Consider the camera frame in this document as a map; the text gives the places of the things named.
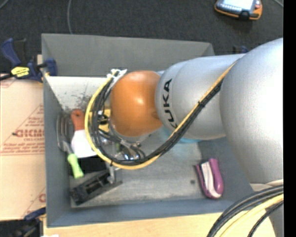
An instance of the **kuka logo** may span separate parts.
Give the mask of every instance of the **kuka logo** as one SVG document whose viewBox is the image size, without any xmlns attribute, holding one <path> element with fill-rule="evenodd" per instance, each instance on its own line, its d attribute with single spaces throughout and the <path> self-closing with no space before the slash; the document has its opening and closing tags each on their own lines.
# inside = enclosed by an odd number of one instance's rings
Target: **kuka logo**
<svg viewBox="0 0 296 237">
<path fill-rule="evenodd" d="M 165 108 L 164 109 L 164 113 L 166 115 L 168 115 L 168 121 L 170 123 L 170 125 L 173 127 L 173 128 L 177 128 L 178 125 L 177 123 L 175 122 L 174 118 L 173 118 L 173 115 L 171 113 L 171 109 L 170 109 L 170 104 L 168 103 L 168 100 L 169 100 L 169 95 L 170 95 L 170 83 L 171 83 L 172 79 L 168 80 L 167 82 L 165 82 L 164 86 L 163 86 L 163 89 L 167 92 L 167 95 L 165 96 L 164 94 L 162 95 L 162 98 L 163 98 L 163 107 Z"/>
</svg>

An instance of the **blue clamp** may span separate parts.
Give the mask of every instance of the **blue clamp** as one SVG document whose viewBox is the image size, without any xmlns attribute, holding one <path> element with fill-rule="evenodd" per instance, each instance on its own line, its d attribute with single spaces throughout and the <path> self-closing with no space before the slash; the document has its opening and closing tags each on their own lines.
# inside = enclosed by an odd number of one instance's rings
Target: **blue clamp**
<svg viewBox="0 0 296 237">
<path fill-rule="evenodd" d="M 56 61 L 53 58 L 47 58 L 42 64 L 37 64 L 34 59 L 27 62 L 26 66 L 22 66 L 21 59 L 17 55 L 14 48 L 13 38 L 7 39 L 1 45 L 1 51 L 5 58 L 7 58 L 12 64 L 12 75 L 17 79 L 31 79 L 42 82 L 42 71 L 41 68 L 47 68 L 46 73 L 50 76 L 56 76 L 58 74 L 58 69 Z M 20 53 L 24 56 L 24 48 L 20 48 Z"/>
</svg>

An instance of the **cardboard sheet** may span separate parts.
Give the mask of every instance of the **cardboard sheet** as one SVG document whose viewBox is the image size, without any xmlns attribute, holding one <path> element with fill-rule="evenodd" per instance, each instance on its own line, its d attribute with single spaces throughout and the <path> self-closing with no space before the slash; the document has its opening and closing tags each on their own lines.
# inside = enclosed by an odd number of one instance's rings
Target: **cardboard sheet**
<svg viewBox="0 0 296 237">
<path fill-rule="evenodd" d="M 43 85 L 0 83 L 0 221 L 23 219 L 45 206 Z"/>
</svg>

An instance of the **white surface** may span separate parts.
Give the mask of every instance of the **white surface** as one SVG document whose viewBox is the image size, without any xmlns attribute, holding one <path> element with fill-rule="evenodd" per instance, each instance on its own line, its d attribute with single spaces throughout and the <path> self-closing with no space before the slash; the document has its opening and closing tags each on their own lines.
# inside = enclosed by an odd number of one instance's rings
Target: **white surface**
<svg viewBox="0 0 296 237">
<path fill-rule="evenodd" d="M 71 140 L 71 147 L 74 151 L 74 154 L 77 155 L 78 158 L 85 158 L 97 155 L 96 152 L 92 150 L 87 140 L 85 130 L 78 130 L 74 132 L 73 139 Z"/>
<path fill-rule="evenodd" d="M 105 77 L 46 77 L 59 104 L 65 112 L 80 108 L 85 110 L 94 92 Z"/>
</svg>

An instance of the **white paper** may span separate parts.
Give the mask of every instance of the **white paper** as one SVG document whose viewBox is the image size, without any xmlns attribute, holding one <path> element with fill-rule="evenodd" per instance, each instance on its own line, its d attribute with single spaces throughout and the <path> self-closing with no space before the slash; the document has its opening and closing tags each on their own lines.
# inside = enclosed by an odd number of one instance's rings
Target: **white paper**
<svg viewBox="0 0 296 237">
<path fill-rule="evenodd" d="M 85 130 L 78 130 L 74 132 L 73 139 L 71 140 L 71 148 L 78 158 L 85 158 L 97 155 L 92 150 L 90 143 L 88 142 Z"/>
</svg>

